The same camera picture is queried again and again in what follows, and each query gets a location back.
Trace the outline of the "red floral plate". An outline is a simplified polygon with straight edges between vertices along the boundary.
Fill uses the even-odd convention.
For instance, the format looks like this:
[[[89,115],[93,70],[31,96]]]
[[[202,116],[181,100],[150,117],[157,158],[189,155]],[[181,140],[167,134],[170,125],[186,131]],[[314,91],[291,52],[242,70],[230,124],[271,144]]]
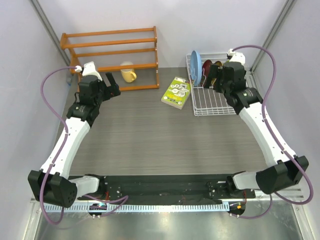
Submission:
[[[202,77],[201,77],[201,85],[203,85],[206,80],[207,80],[207,77],[209,75],[209,72],[210,72],[210,67],[212,65],[212,61],[210,59],[207,59],[203,65],[202,65]]]

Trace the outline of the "light blue plate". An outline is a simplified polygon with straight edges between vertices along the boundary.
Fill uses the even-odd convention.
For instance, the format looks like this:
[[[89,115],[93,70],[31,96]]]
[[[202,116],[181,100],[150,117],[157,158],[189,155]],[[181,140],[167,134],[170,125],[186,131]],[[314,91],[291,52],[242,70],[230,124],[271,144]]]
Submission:
[[[197,87],[202,78],[202,61],[200,54],[193,50],[190,56],[190,74],[193,85]]]

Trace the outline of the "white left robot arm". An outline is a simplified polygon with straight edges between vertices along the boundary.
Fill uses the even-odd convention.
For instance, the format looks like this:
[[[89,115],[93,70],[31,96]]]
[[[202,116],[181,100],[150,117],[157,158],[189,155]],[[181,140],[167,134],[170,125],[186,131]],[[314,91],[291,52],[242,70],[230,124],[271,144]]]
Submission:
[[[77,198],[87,194],[97,200],[106,195],[107,188],[102,176],[86,174],[69,178],[72,162],[98,117],[102,102],[121,94],[112,73],[105,75],[110,85],[93,74],[83,76],[54,149],[40,170],[32,170],[27,177],[35,199],[42,204],[69,208]]]

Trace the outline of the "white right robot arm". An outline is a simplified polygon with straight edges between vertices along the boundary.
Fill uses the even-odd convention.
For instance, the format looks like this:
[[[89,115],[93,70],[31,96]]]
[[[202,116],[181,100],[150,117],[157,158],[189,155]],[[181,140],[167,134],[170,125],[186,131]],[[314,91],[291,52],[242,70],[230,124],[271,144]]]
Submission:
[[[268,116],[265,99],[256,88],[247,85],[244,66],[238,61],[211,64],[205,82],[212,83],[213,90],[223,94],[227,104],[246,123],[267,165],[266,169],[257,172],[233,174],[225,186],[226,193],[233,198],[244,189],[273,194],[299,184],[309,161],[305,156],[297,156],[276,129]]]

